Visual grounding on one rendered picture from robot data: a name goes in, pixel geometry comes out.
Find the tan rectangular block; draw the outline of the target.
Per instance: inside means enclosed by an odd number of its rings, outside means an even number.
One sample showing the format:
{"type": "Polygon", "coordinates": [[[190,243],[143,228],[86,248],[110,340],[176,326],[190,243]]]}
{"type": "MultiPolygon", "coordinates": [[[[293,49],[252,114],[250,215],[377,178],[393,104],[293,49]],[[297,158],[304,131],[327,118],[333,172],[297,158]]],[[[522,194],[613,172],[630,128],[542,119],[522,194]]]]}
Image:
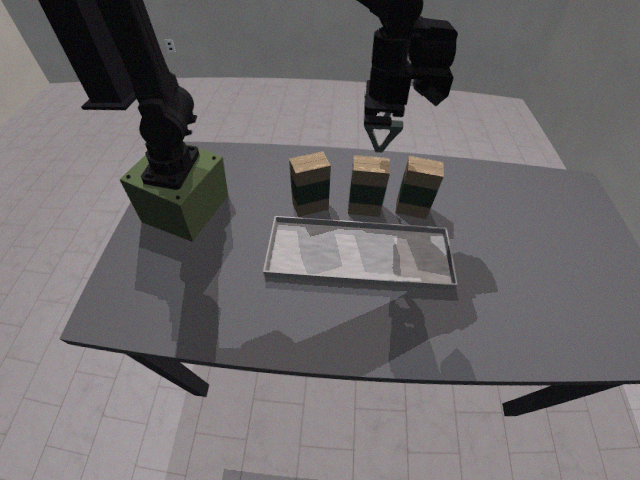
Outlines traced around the tan rectangular block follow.
{"type": "Polygon", "coordinates": [[[380,217],[389,176],[388,158],[354,155],[348,214],[380,217]]]}
{"type": "Polygon", "coordinates": [[[289,163],[298,217],[329,210],[331,165],[324,152],[290,158],[289,163]]]}
{"type": "Polygon", "coordinates": [[[443,162],[409,156],[395,213],[426,219],[443,180],[443,170],[443,162]]]}

